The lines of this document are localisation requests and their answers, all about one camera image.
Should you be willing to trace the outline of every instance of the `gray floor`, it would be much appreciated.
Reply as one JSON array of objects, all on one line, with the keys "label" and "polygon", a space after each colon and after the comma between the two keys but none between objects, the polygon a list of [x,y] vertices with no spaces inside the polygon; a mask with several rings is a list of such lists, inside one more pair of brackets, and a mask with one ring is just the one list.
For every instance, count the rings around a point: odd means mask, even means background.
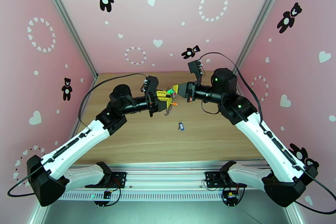
[{"label": "gray floor", "polygon": [[222,202],[119,202],[96,208],[94,202],[57,201],[43,224],[286,224],[284,208],[262,191],[247,190],[236,208]]}]

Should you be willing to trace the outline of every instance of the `heart sticker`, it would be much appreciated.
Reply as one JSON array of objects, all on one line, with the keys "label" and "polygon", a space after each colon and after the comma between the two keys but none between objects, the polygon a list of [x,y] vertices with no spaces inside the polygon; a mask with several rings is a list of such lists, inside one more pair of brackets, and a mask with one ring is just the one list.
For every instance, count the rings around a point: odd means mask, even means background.
[{"label": "heart sticker", "polygon": [[318,58],[320,59],[320,63],[324,63],[331,58],[331,54],[325,53],[325,51],[321,51],[318,55]]},{"label": "heart sticker", "polygon": [[282,95],[280,99],[280,106],[288,108],[291,106],[291,101],[288,100],[287,95]]},{"label": "heart sticker", "polygon": [[31,125],[37,125],[42,122],[41,113],[39,111],[34,111],[33,116],[29,119]]},{"label": "heart sticker", "polygon": [[156,46],[156,47],[160,47],[162,45],[163,41],[162,40],[153,40],[153,44]]},{"label": "heart sticker", "polygon": [[147,0],[147,3],[148,3],[150,6],[154,7],[154,5],[155,5],[155,0]]}]

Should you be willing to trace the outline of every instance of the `white heart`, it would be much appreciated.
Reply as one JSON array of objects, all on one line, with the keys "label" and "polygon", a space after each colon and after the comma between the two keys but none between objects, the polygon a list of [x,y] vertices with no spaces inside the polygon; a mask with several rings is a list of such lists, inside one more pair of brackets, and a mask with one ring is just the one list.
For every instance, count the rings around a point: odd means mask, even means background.
[{"label": "white heart", "polygon": [[319,53],[318,57],[320,59],[320,63],[324,63],[331,58],[331,54],[330,53],[325,53],[324,51],[321,51]]},{"label": "white heart", "polygon": [[150,4],[152,7],[154,7],[155,0],[147,0],[147,3]]},{"label": "white heart", "polygon": [[156,46],[156,47],[160,47],[162,45],[163,41],[162,40],[153,40],[153,44]]},{"label": "white heart", "polygon": [[312,203],[312,199],[311,199],[311,197],[310,196],[305,196],[304,197],[304,200],[308,203],[308,204],[310,204],[311,206],[313,205],[313,203]]},{"label": "white heart", "polygon": [[34,111],[33,116],[29,119],[31,125],[37,125],[42,122],[41,113],[39,111]]},{"label": "white heart", "polygon": [[288,108],[291,106],[291,101],[288,100],[287,95],[282,95],[280,100],[280,106]]}]

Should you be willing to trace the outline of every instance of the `wooden surface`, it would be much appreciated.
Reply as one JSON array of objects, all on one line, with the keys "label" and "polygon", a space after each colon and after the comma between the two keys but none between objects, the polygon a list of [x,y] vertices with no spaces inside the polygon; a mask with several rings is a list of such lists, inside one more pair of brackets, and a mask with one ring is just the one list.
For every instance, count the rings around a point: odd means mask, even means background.
[{"label": "wooden surface", "polygon": [[[205,76],[202,84],[210,84],[212,72]],[[97,83],[120,74],[100,74]],[[158,89],[166,90],[173,84],[194,81],[189,72],[146,73],[159,79]],[[131,76],[107,82],[91,95],[83,118],[89,124],[109,101],[109,94],[118,84],[127,84],[132,96],[141,96],[140,87],[144,77]],[[139,163],[166,161],[210,161],[246,160],[262,158],[254,145],[235,126],[220,114],[210,115],[201,109],[201,101],[187,103],[178,96],[178,106],[174,106],[168,116],[164,111],[154,113],[150,118],[148,111],[127,115],[127,123],[115,134],[102,141],[77,163],[91,164],[97,161],[106,163]],[[204,109],[216,112],[217,106],[203,104]],[[185,130],[178,130],[183,122]]]}]

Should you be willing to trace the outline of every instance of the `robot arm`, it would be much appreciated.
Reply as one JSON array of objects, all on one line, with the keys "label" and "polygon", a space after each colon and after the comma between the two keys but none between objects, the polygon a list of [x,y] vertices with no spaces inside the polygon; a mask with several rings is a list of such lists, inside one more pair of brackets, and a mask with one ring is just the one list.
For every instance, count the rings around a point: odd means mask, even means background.
[{"label": "robot arm", "polygon": [[198,99],[216,103],[219,112],[246,135],[270,165],[270,169],[256,169],[230,161],[220,170],[224,184],[240,183],[263,190],[283,207],[294,202],[312,181],[302,169],[314,178],[317,170],[299,161],[266,123],[260,122],[257,109],[236,93],[237,77],[231,70],[216,69],[211,77],[212,86],[205,86],[201,84],[201,61],[190,62],[188,66],[197,81],[174,85],[173,90],[187,102]]},{"label": "robot arm", "polygon": [[158,79],[148,76],[142,87],[144,96],[133,98],[128,85],[121,84],[110,94],[107,107],[96,116],[88,127],[68,142],[39,158],[33,156],[27,161],[29,183],[41,206],[55,202],[63,193],[95,185],[105,187],[111,182],[111,170],[103,162],[76,169],[68,168],[89,149],[105,140],[121,128],[126,122],[126,114],[149,110],[153,113],[163,111],[172,102],[165,91],[157,91]]}]

